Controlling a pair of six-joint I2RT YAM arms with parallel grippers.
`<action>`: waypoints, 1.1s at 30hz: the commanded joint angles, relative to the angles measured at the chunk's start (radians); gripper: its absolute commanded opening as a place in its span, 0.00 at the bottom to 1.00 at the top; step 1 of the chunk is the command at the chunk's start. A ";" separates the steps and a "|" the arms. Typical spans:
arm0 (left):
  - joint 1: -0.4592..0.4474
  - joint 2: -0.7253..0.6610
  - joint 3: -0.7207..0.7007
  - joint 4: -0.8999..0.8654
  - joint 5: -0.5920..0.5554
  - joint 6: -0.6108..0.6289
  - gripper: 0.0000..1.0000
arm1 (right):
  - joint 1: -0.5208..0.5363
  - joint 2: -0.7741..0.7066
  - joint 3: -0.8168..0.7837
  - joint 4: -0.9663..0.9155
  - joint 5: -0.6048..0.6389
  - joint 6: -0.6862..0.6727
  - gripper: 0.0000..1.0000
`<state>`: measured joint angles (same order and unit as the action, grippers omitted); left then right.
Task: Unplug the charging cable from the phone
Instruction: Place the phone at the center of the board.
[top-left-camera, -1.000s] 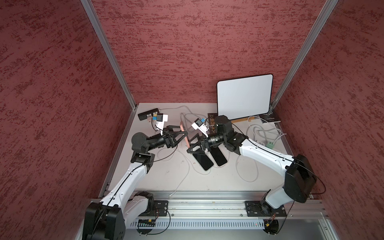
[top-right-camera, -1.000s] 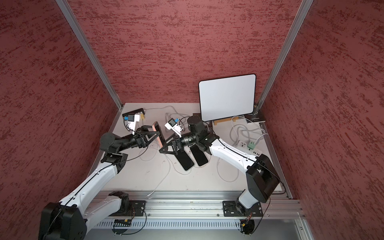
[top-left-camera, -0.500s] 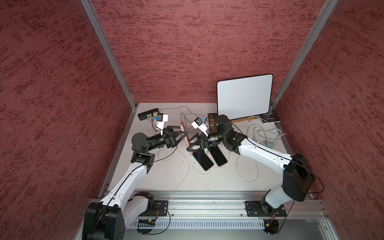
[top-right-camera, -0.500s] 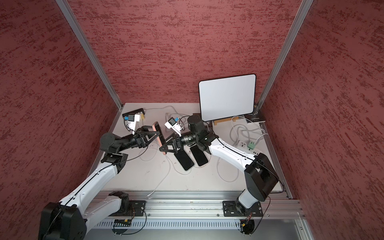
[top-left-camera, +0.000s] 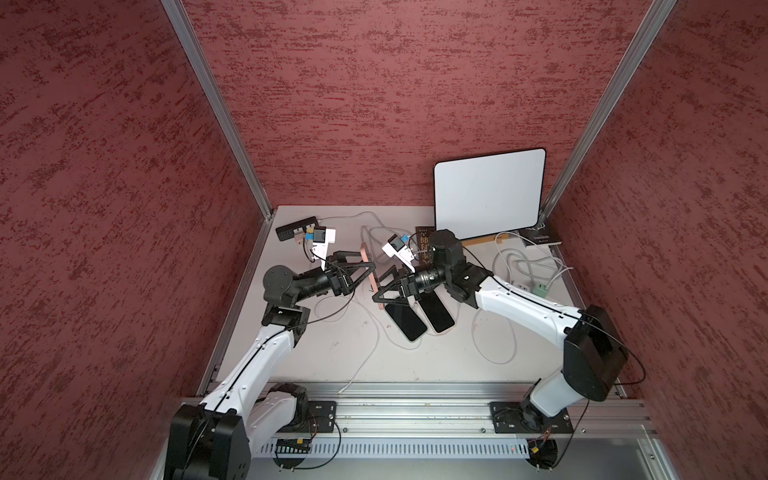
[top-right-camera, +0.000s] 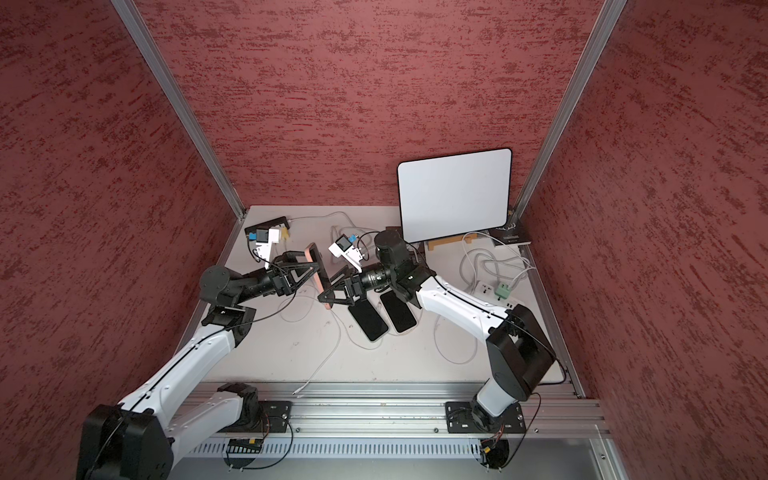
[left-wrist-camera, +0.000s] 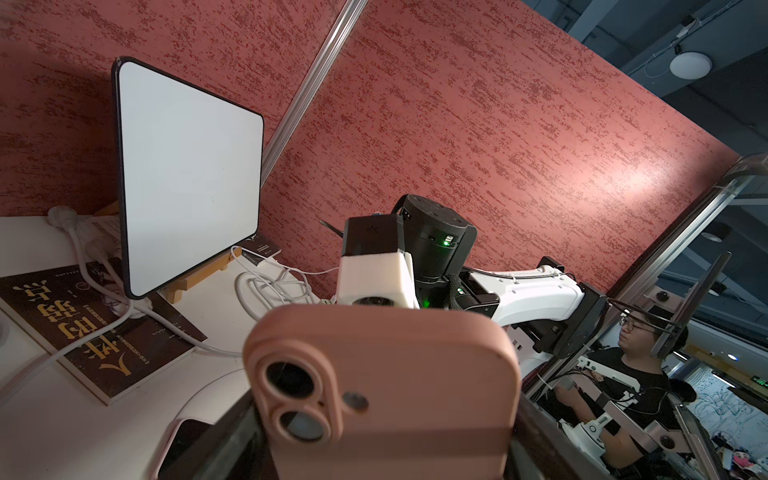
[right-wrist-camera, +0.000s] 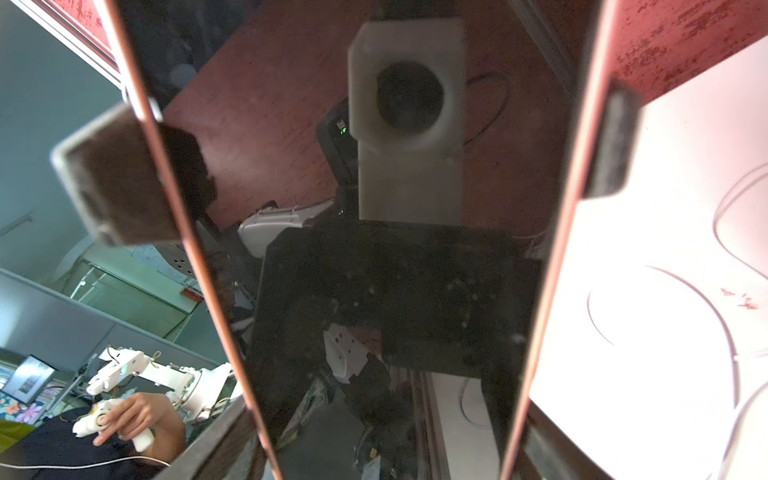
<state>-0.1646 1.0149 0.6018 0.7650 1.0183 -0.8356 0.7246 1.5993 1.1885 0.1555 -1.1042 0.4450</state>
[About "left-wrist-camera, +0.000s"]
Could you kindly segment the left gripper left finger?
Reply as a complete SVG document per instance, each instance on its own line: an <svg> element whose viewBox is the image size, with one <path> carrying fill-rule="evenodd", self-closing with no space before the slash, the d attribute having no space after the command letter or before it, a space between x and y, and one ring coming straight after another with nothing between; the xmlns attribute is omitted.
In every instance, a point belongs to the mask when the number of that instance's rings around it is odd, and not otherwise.
<svg viewBox="0 0 768 480"><path fill-rule="evenodd" d="M246 392L191 444L160 479L275 479L270 453L253 394Z"/></svg>

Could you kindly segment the gold edged black phone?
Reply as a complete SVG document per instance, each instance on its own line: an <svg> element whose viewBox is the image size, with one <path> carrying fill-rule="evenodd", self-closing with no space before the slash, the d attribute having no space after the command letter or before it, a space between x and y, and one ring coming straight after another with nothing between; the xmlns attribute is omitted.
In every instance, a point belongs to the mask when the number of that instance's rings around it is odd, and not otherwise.
<svg viewBox="0 0 768 480"><path fill-rule="evenodd" d="M499 479L521 373L506 332L460 311L292 305L243 362L281 479Z"/></svg>

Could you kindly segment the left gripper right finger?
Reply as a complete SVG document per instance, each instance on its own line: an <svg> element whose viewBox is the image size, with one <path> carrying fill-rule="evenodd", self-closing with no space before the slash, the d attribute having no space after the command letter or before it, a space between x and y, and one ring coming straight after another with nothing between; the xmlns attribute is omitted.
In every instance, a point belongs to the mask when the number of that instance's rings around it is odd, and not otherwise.
<svg viewBox="0 0 768 480"><path fill-rule="evenodd" d="M528 398L518 403L509 442L510 479L611 479Z"/></svg>

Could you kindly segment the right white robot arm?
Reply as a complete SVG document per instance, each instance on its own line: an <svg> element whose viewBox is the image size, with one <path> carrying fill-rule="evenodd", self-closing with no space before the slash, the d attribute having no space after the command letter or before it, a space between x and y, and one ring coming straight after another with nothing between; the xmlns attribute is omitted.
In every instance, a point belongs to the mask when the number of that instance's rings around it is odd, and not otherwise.
<svg viewBox="0 0 768 480"><path fill-rule="evenodd" d="M478 230L459 213L415 194L402 196L392 211L403 223L419 307L490 318L507 333L523 375L571 358L599 329L606 296L555 260L543 257L517 272L469 267Z"/></svg>

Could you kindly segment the blue case phone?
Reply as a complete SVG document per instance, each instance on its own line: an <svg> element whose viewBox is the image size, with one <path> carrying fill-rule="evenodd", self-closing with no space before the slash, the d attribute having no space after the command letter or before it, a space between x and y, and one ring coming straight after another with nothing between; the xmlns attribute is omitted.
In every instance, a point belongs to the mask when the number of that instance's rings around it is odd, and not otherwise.
<svg viewBox="0 0 768 480"><path fill-rule="evenodd" d="M243 369L210 381L182 406L161 442L149 479L158 479L170 466L248 390Z"/></svg>

